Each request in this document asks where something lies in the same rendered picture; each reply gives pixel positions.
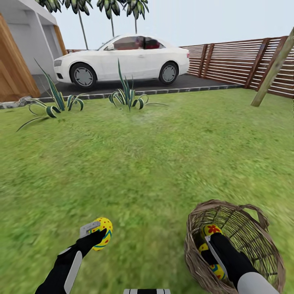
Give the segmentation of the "easter egg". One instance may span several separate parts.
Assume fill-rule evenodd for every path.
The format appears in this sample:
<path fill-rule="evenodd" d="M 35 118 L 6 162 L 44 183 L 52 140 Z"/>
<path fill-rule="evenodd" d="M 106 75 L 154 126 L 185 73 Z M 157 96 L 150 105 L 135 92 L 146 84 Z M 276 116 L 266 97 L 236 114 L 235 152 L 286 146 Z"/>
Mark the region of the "easter egg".
<path fill-rule="evenodd" d="M 199 254 L 201 254 L 201 251 L 203 250 L 208 250 L 208 244 L 201 244 L 200 247 L 199 247 Z M 211 269 L 212 271 L 217 275 L 217 278 L 219 280 L 223 280 L 223 279 L 226 279 L 227 280 L 227 276 L 226 274 L 224 273 L 224 271 L 222 270 L 222 268 L 220 267 L 219 264 L 214 264 L 214 265 L 211 265 Z"/>
<path fill-rule="evenodd" d="M 200 232 L 200 240 L 205 244 L 205 236 L 212 236 L 213 234 L 223 234 L 222 230 L 215 225 L 205 225 Z"/>
<path fill-rule="evenodd" d="M 109 242 L 111 235 L 112 235 L 112 232 L 113 232 L 113 227 L 112 227 L 111 221 L 107 218 L 98 218 L 95 221 L 99 221 L 101 223 L 101 225 L 99 227 L 94 228 L 93 230 L 90 230 L 89 233 L 93 233 L 96 231 L 101 232 L 105 228 L 107 229 L 105 237 L 102 238 L 102 242 L 100 244 L 92 247 L 93 250 L 98 251 L 98 250 L 103 249 L 107 245 L 107 243 Z"/>

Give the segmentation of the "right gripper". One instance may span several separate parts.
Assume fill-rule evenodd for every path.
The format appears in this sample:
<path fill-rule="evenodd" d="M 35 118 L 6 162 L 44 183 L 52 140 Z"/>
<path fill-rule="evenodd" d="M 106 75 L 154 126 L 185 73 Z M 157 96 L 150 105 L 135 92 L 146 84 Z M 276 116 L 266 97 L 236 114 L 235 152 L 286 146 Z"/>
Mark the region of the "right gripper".
<path fill-rule="evenodd" d="M 201 255 L 209 265 L 218 264 L 210 249 L 201 251 Z"/>

